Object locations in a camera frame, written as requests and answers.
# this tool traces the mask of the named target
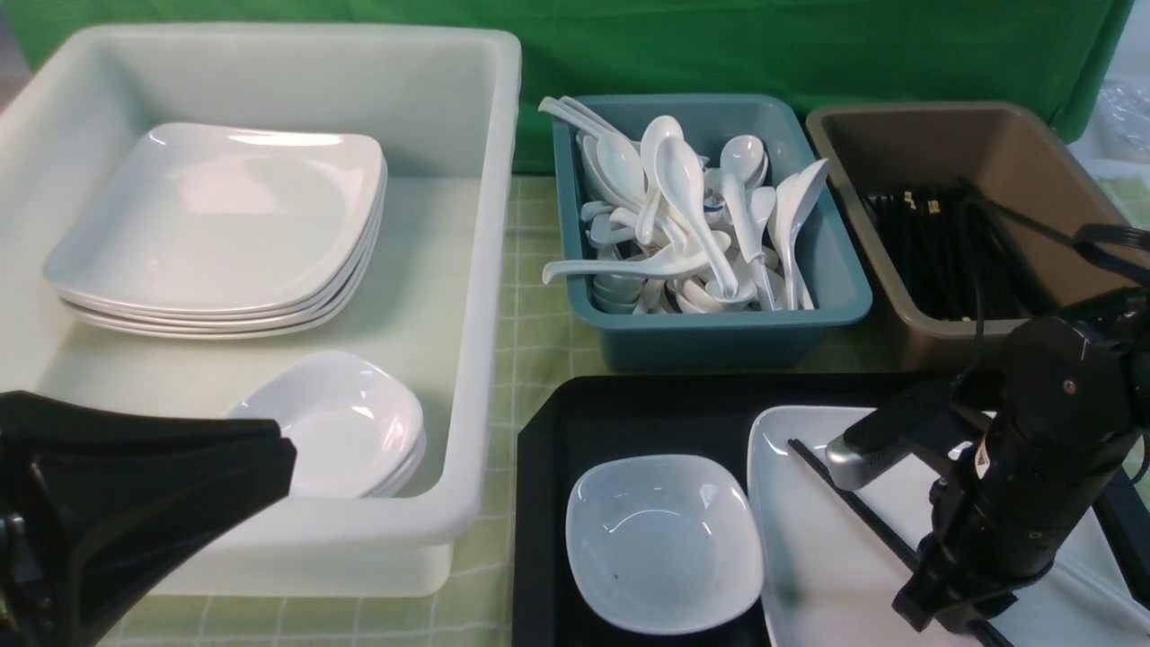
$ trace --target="brown plastic bin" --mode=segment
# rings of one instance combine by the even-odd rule
[[[874,287],[874,311],[904,371],[957,371],[974,352],[974,323],[927,316],[914,305],[859,199],[907,183],[974,182],[990,199],[1066,234],[1089,222],[1125,224],[1111,201],[1033,113],[1000,102],[843,106],[806,120],[815,151],[831,160],[839,200]],[[1003,218],[1038,280],[1059,305],[1127,285],[1073,249]],[[984,364],[1023,319],[987,321]]]

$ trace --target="plastic bag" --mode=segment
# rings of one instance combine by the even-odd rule
[[[1129,83],[1106,80],[1098,93],[1098,111],[1106,156],[1150,163],[1150,93]]]

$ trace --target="stack of bowls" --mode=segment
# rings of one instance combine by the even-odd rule
[[[273,419],[298,453],[291,495],[388,498],[427,452],[423,408],[402,383],[343,352],[304,359],[228,418]]]

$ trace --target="black tray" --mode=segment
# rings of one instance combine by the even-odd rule
[[[512,645],[769,645],[760,604],[726,625],[680,637],[630,633],[599,618],[580,595],[567,563],[564,523],[570,488],[583,472],[608,461],[696,454],[726,468],[745,491],[751,424],[764,410],[783,405],[877,407],[928,377],[933,376],[621,377],[562,385],[519,436]],[[963,399],[972,407],[992,409],[999,387],[998,376],[977,375],[964,387]],[[1099,521],[1132,594],[1145,603],[1150,556],[1136,548],[1150,546],[1150,513],[1128,479],[1116,479],[1103,498],[1096,506]]]

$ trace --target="stack of plates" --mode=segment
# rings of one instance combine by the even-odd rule
[[[398,379],[343,352],[304,359],[228,418],[271,419],[296,446],[291,495],[389,498],[427,453],[423,407]]]
[[[197,340],[314,329],[366,272],[386,178],[370,137],[164,124],[136,144],[44,277],[101,329]]]

